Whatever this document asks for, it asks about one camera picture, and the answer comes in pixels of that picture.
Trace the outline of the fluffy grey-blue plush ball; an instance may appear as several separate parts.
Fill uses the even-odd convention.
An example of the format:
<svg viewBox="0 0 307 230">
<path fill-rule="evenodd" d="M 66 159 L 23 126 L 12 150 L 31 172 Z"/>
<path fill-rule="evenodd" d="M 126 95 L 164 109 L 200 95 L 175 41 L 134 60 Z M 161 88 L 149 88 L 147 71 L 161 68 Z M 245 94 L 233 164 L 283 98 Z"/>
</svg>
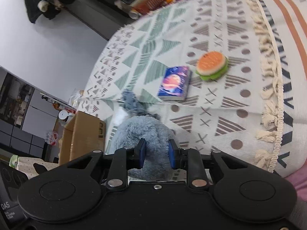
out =
<svg viewBox="0 0 307 230">
<path fill-rule="evenodd" d="M 170 181 L 174 175 L 169 160 L 169 140 L 175 140 L 171 129 L 149 116 L 134 116 L 120 124 L 113 136 L 107 154 L 121 148 L 136 147 L 146 141 L 146 156 L 142 169 L 130 169 L 128 175 L 144 181 Z"/>
</svg>

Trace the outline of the grey felt elephant toy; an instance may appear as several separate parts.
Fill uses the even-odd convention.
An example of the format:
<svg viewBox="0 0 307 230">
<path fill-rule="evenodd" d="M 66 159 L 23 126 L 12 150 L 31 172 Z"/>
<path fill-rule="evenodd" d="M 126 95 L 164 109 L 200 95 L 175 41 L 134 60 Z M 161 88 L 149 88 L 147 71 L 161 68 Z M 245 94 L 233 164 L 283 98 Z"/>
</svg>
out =
<svg viewBox="0 0 307 230">
<path fill-rule="evenodd" d="M 140 103 L 135 94 L 130 90 L 122 91 L 123 108 L 135 116 L 152 116 L 145 107 Z"/>
</svg>

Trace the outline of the brown cardboard box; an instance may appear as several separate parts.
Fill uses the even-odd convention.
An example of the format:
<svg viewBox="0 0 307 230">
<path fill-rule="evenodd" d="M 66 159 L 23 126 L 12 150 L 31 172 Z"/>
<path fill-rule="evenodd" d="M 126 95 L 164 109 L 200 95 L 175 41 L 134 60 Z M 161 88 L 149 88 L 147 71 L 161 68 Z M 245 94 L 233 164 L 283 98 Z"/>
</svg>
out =
<svg viewBox="0 0 307 230">
<path fill-rule="evenodd" d="M 78 111 L 66 124 L 59 141 L 59 165 L 91 151 L 105 150 L 106 123 L 98 117 Z"/>
</svg>

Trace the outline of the blue planet tissue pack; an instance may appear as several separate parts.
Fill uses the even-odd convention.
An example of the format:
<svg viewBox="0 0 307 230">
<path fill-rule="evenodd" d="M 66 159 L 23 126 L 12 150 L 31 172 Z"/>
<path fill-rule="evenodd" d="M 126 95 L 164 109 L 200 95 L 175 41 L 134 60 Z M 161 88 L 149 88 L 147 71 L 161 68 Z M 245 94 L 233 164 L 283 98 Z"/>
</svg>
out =
<svg viewBox="0 0 307 230">
<path fill-rule="evenodd" d="M 191 70 L 187 66 L 167 68 L 157 97 L 165 101 L 184 101 L 187 97 L 190 79 Z"/>
</svg>

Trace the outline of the white electric kettle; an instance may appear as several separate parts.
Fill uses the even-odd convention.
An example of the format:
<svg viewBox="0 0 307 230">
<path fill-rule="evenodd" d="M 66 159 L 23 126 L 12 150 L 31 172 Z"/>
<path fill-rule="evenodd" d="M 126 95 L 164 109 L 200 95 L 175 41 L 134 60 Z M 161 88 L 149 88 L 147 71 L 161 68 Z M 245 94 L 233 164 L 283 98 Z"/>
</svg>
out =
<svg viewBox="0 0 307 230">
<path fill-rule="evenodd" d="M 61 110 L 58 114 L 58 118 L 64 122 L 68 122 L 74 116 L 74 113 L 68 112 L 66 110 Z"/>
</svg>

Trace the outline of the hamburger plush toy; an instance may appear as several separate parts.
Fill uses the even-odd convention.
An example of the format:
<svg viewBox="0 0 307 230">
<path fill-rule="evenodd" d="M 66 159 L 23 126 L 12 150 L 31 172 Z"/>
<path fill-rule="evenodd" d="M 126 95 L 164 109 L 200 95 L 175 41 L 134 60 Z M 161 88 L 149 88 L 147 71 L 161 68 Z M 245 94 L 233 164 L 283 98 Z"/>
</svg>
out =
<svg viewBox="0 0 307 230">
<path fill-rule="evenodd" d="M 218 80 L 228 69 L 228 58 L 218 51 L 211 51 L 202 55 L 196 63 L 196 74 L 203 81 Z"/>
</svg>

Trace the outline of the patterned geometric blanket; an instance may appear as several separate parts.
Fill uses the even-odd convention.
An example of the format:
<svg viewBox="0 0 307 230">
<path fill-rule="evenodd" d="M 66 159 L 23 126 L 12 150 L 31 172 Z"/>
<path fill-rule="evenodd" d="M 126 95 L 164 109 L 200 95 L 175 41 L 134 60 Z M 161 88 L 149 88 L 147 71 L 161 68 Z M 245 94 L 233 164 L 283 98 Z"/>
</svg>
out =
<svg viewBox="0 0 307 230">
<path fill-rule="evenodd" d="M 151 12 L 111 37 L 78 110 L 106 122 L 107 152 L 127 89 L 173 131 L 182 148 L 203 154 L 219 149 L 257 166 L 257 150 L 271 144 L 256 137 L 264 128 L 261 90 L 268 83 L 253 26 L 246 0 L 182 0 Z M 216 81 L 203 81 L 196 63 L 211 51 L 225 55 L 229 69 Z M 166 69 L 179 66 L 191 70 L 186 99 L 159 99 Z"/>
</svg>

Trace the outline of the orange striped blanket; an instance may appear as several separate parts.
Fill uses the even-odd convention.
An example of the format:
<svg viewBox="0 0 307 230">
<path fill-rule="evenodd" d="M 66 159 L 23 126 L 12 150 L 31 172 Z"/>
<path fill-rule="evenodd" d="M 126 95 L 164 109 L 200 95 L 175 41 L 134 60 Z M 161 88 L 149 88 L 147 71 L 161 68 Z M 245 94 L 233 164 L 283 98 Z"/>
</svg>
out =
<svg viewBox="0 0 307 230">
<path fill-rule="evenodd" d="M 286 177 L 306 161 L 306 0 L 246 0 L 252 10 L 264 128 L 257 131 L 257 166 Z"/>
</svg>

